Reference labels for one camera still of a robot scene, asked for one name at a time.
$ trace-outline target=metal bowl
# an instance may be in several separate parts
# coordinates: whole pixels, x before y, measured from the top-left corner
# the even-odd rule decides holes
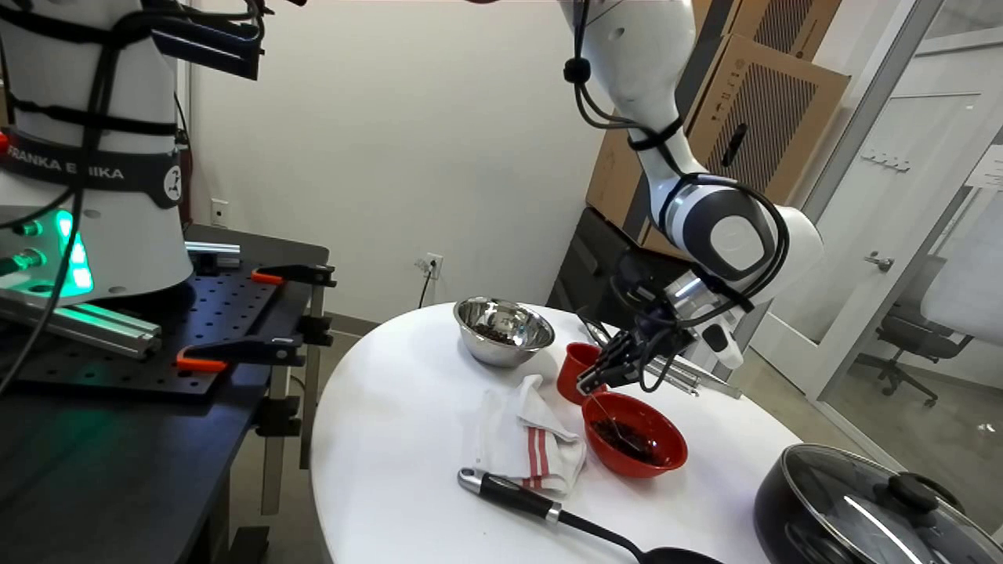
[[[496,299],[469,299],[450,309],[462,343],[485,366],[521,366],[556,343],[548,321]]]

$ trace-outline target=pot lid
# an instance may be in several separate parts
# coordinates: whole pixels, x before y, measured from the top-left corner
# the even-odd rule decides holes
[[[1003,549],[926,478],[816,444],[787,449],[781,465],[816,521],[873,564],[1003,564]]]

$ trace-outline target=electrical outlet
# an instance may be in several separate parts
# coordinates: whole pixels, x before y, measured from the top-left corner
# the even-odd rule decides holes
[[[417,265],[421,265],[421,269],[422,269],[422,273],[430,273],[430,277],[431,277],[431,273],[438,273],[438,269],[441,269],[441,259],[445,259],[441,255],[425,251]]]
[[[228,200],[214,198],[214,227],[228,227]]]

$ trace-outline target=black desk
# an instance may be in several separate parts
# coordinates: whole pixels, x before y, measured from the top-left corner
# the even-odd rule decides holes
[[[326,265],[328,251],[197,230],[248,265]],[[283,337],[307,304],[289,287],[260,334]],[[211,405],[0,398],[3,564],[174,564],[195,555],[271,366],[238,366]]]

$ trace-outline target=door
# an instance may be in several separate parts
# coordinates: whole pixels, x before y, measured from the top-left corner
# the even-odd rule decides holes
[[[818,224],[823,255],[752,338],[809,398],[822,398],[853,359],[947,218],[1003,125],[1001,94],[993,70],[955,66],[953,56],[921,56],[906,70]]]

